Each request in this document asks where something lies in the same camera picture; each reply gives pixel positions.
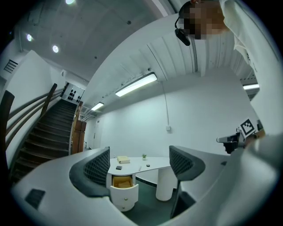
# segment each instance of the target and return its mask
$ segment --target cylindrical table base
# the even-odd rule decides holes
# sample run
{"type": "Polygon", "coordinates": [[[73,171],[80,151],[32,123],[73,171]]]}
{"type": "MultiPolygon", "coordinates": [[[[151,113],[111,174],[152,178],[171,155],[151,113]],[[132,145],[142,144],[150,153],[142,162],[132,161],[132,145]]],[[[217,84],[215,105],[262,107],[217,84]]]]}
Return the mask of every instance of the cylindrical table base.
{"type": "Polygon", "coordinates": [[[168,201],[172,197],[174,183],[170,181],[169,175],[171,168],[163,168],[158,170],[158,181],[156,188],[156,198],[160,201],[168,201]]]}

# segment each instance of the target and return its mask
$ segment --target stair step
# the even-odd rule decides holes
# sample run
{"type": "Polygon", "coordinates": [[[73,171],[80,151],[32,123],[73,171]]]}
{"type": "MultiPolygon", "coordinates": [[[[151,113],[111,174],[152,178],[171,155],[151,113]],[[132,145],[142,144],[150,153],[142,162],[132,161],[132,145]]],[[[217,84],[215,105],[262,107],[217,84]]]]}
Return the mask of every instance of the stair step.
{"type": "Polygon", "coordinates": [[[12,180],[17,183],[19,180],[21,180],[24,176],[26,176],[29,172],[22,171],[19,169],[16,169],[14,173],[12,174],[12,180]]]}
{"type": "Polygon", "coordinates": [[[56,141],[69,142],[69,140],[70,140],[69,136],[64,136],[64,135],[61,135],[61,134],[50,132],[50,131],[47,131],[47,130],[44,130],[44,129],[41,129],[41,128],[38,128],[38,127],[35,127],[33,132],[40,135],[40,136],[44,136],[46,138],[53,139],[53,140],[56,140],[56,141]]]}
{"type": "Polygon", "coordinates": [[[27,167],[27,168],[30,168],[31,170],[40,165],[40,164],[38,164],[38,163],[29,161],[29,160],[24,159],[24,158],[22,158],[22,157],[18,158],[18,159],[16,160],[16,163],[17,163],[17,164],[20,164],[20,165],[23,165],[23,166],[25,166],[25,167],[27,167]]]}
{"type": "Polygon", "coordinates": [[[70,105],[76,105],[76,104],[73,104],[69,101],[66,101],[66,100],[60,100],[60,103],[64,103],[64,104],[70,104],[70,105]]]}
{"type": "Polygon", "coordinates": [[[20,150],[20,156],[30,161],[38,162],[40,164],[55,159],[55,157],[53,156],[34,152],[33,150],[26,149],[26,148],[22,148],[20,150]]]}
{"type": "Polygon", "coordinates": [[[52,110],[50,110],[51,113],[54,113],[54,114],[61,114],[61,115],[66,115],[66,116],[69,116],[69,117],[74,117],[75,113],[69,113],[67,111],[64,111],[64,110],[61,110],[61,109],[57,109],[57,108],[54,108],[52,110]]]}
{"type": "Polygon", "coordinates": [[[41,123],[53,126],[55,128],[59,128],[59,129],[63,129],[63,130],[71,130],[72,127],[72,123],[65,123],[65,122],[60,122],[58,120],[55,119],[46,119],[46,118],[42,118],[40,119],[41,123]]]}
{"type": "Polygon", "coordinates": [[[44,143],[44,144],[50,144],[50,145],[60,147],[60,148],[63,148],[63,149],[69,148],[69,143],[67,143],[67,142],[49,139],[49,138],[40,136],[38,134],[35,134],[34,132],[29,134],[29,138],[30,138],[30,140],[35,140],[37,142],[41,142],[41,143],[44,143]]]}
{"type": "Polygon", "coordinates": [[[70,107],[75,107],[77,106],[77,104],[73,104],[69,101],[66,101],[66,102],[60,102],[61,105],[66,105],[66,106],[70,106],[70,107]]]}
{"type": "Polygon", "coordinates": [[[56,158],[65,157],[69,155],[69,151],[67,149],[58,148],[52,145],[40,143],[30,139],[26,140],[24,145],[26,149],[32,149],[35,152],[56,158]]]}
{"type": "Polygon", "coordinates": [[[71,111],[71,112],[74,112],[76,110],[76,108],[62,106],[62,105],[56,106],[56,108],[63,109],[63,110],[68,110],[68,111],[71,111]]]}
{"type": "Polygon", "coordinates": [[[74,118],[74,116],[63,115],[63,114],[60,114],[60,113],[57,113],[57,112],[50,112],[46,116],[49,116],[49,117],[55,116],[55,117],[59,117],[59,118],[69,120],[69,121],[73,121],[73,118],[74,118]]]}
{"type": "Polygon", "coordinates": [[[71,109],[76,109],[76,106],[72,106],[72,105],[69,105],[69,104],[60,104],[60,106],[64,106],[64,107],[68,107],[68,108],[71,108],[71,109]]]}
{"type": "Polygon", "coordinates": [[[42,123],[42,122],[38,122],[36,126],[41,128],[41,129],[45,129],[49,132],[53,132],[53,133],[60,134],[60,135],[63,135],[63,136],[70,136],[70,133],[71,133],[71,130],[56,128],[56,127],[53,127],[51,125],[48,125],[48,124],[45,124],[45,123],[42,123]]]}
{"type": "Polygon", "coordinates": [[[65,122],[65,123],[73,123],[73,119],[72,120],[68,120],[68,119],[65,119],[63,117],[59,117],[57,115],[45,115],[44,118],[48,118],[48,119],[55,119],[55,120],[58,120],[58,121],[62,121],[62,122],[65,122]]]}

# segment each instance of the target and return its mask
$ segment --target ceiling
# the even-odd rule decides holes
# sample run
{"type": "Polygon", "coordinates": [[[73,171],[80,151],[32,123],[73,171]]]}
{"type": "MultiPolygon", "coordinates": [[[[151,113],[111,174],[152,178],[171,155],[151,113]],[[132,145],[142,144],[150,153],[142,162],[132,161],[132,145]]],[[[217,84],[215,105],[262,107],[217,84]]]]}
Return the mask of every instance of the ceiling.
{"type": "Polygon", "coordinates": [[[174,32],[166,34],[104,71],[103,77],[92,87],[92,96],[90,101],[86,100],[82,115],[96,116],[97,113],[90,110],[96,103],[103,102],[108,106],[119,100],[115,92],[122,85],[149,73],[149,68],[156,73],[158,81],[166,81],[185,75],[206,76],[210,69],[230,67],[243,84],[256,83],[252,68],[233,46],[231,32],[209,40],[195,40],[195,52],[192,45],[185,46],[174,32]]]}
{"type": "MultiPolygon", "coordinates": [[[[98,77],[91,87],[92,95],[88,98],[91,101],[84,104],[84,116],[95,116],[97,113],[90,109],[102,99],[106,105],[116,101],[115,91],[148,73],[149,69],[156,73],[159,81],[166,81],[194,73],[205,76],[209,69],[231,67],[242,84],[256,83],[251,67],[233,49],[231,32],[208,40],[192,40],[187,47],[176,38],[174,28],[131,51],[97,75],[100,65],[127,37],[158,18],[174,14],[184,2],[186,0],[76,0],[67,5],[65,0],[44,0],[18,24],[22,48],[36,51],[49,63],[87,82],[93,76],[98,77]],[[26,39],[27,34],[32,35],[33,41],[26,39]],[[59,53],[52,51],[53,45],[59,47],[59,53]]],[[[247,93],[252,98],[256,92],[247,93]]]]}
{"type": "Polygon", "coordinates": [[[18,26],[25,50],[90,81],[105,58],[128,36],[156,20],[142,0],[40,1],[18,26]],[[31,34],[33,41],[27,40],[31,34]],[[59,47],[59,53],[52,46],[59,47]]]}

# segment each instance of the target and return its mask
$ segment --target ceiling light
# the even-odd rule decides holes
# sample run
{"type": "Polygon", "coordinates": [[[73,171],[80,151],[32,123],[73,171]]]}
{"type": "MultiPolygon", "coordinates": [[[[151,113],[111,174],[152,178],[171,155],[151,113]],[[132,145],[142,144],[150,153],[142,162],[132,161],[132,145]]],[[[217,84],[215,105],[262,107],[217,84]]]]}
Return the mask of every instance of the ceiling light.
{"type": "Polygon", "coordinates": [[[103,103],[99,102],[97,105],[95,105],[95,106],[92,108],[92,110],[95,111],[95,110],[97,110],[98,108],[102,107],[103,105],[104,105],[103,103]]]}
{"type": "Polygon", "coordinates": [[[243,86],[244,87],[244,90],[252,90],[252,89],[257,89],[259,88],[259,84],[253,84],[253,85],[246,85],[246,86],[243,86]]]}
{"type": "Polygon", "coordinates": [[[53,51],[56,52],[56,53],[59,52],[59,48],[58,48],[58,46],[56,46],[56,45],[53,45],[53,48],[52,48],[52,49],[53,49],[53,51]]]}
{"type": "Polygon", "coordinates": [[[70,5],[70,4],[72,4],[74,1],[75,1],[75,0],[66,0],[66,3],[67,3],[68,5],[70,5]]]}
{"type": "Polygon", "coordinates": [[[135,81],[133,81],[132,83],[130,83],[129,85],[127,85],[126,87],[118,90],[115,94],[119,97],[135,90],[135,89],[138,89],[139,87],[142,87],[148,83],[151,83],[153,81],[156,81],[157,80],[157,77],[155,75],[154,72],[151,72],[135,81]]]}
{"type": "Polygon", "coordinates": [[[27,40],[31,41],[32,40],[32,36],[30,34],[27,35],[27,40]]]}

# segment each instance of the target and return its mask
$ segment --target potted plant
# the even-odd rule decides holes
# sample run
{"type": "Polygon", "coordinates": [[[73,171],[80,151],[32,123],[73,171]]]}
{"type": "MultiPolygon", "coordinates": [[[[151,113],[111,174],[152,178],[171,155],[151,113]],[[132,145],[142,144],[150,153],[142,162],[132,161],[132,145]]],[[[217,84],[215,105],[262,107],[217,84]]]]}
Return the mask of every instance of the potted plant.
{"type": "Polygon", "coordinates": [[[146,154],[142,154],[142,160],[146,160],[146,154]]]}

